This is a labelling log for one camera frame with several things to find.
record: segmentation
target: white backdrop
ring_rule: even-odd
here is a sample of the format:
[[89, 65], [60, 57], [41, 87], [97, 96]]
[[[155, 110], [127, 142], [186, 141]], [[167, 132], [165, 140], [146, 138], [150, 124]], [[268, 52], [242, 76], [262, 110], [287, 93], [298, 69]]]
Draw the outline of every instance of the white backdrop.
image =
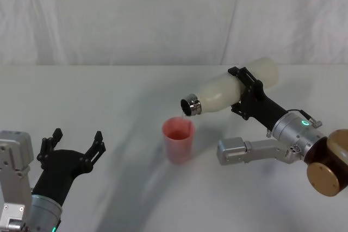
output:
[[348, 62], [348, 0], [0, 0], [2, 64]]

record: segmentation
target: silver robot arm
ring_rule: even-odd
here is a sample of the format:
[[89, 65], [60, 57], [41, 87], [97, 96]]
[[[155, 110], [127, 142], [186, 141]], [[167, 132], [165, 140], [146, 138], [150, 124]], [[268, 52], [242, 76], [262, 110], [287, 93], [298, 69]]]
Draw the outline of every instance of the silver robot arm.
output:
[[55, 232], [60, 224], [62, 205], [74, 179], [93, 170], [105, 152], [102, 133], [97, 132], [92, 146], [83, 154], [54, 150], [63, 134], [43, 138], [37, 159], [43, 172], [33, 189], [28, 172], [33, 161], [30, 136], [19, 131], [0, 131], [0, 184], [4, 207], [1, 232]]
[[324, 134], [317, 131], [322, 123], [312, 119], [303, 120], [294, 113], [288, 113], [276, 123], [273, 131], [268, 131], [277, 140], [243, 141], [241, 137], [220, 140], [217, 158], [221, 165], [248, 163], [262, 159], [276, 159], [287, 164], [303, 160], [309, 149]]
[[285, 110], [267, 97], [263, 83], [245, 67], [233, 67], [228, 72], [245, 87], [240, 102], [232, 105], [232, 112], [245, 120], [255, 118], [266, 127], [266, 136], [275, 140], [249, 142], [240, 137], [221, 140], [217, 147], [220, 164], [269, 158], [287, 164], [303, 160], [308, 165], [308, 180], [319, 193], [332, 197], [348, 186], [348, 129], [326, 136], [317, 130], [322, 125], [320, 121], [303, 110]]
[[22, 231], [26, 226], [24, 220], [32, 204], [28, 172], [33, 159], [29, 134], [0, 132], [0, 184], [4, 197], [0, 231]]

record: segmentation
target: plastic cup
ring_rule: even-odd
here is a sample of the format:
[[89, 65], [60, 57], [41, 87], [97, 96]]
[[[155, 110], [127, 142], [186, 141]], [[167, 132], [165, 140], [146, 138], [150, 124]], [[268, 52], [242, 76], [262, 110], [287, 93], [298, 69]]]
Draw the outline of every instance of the plastic cup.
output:
[[195, 133], [194, 124], [183, 117], [173, 117], [163, 123], [162, 132], [168, 159], [174, 164], [188, 161]]

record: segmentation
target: white bottle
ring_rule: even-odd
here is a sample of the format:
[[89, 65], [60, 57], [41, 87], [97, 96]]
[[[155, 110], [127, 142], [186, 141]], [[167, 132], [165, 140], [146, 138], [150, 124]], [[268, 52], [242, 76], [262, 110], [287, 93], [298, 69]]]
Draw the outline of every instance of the white bottle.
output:
[[[278, 82], [278, 67], [270, 58], [260, 58], [245, 67], [263, 82], [264, 88]], [[196, 94], [181, 100], [181, 108], [187, 116], [225, 109], [240, 101], [243, 84], [228, 72], [211, 79]]]

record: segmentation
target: white tabletop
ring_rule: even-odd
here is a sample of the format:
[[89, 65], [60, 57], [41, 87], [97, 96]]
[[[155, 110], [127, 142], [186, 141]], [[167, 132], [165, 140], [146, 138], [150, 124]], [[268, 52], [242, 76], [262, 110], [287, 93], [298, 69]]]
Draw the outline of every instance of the white tabletop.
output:
[[[347, 231], [348, 189], [317, 193], [306, 164], [275, 160], [220, 166], [223, 137], [264, 139], [254, 119], [229, 109], [192, 118], [195, 157], [172, 166], [163, 156], [161, 124], [181, 115], [180, 99], [213, 67], [1, 67], [0, 129], [30, 133], [35, 156], [42, 137], [62, 128], [59, 148], [85, 152], [101, 130], [106, 153], [73, 183], [59, 231], [319, 232]], [[348, 66], [280, 66], [266, 93], [286, 109], [301, 108], [329, 134], [348, 127]], [[40, 176], [31, 164], [32, 185]]]

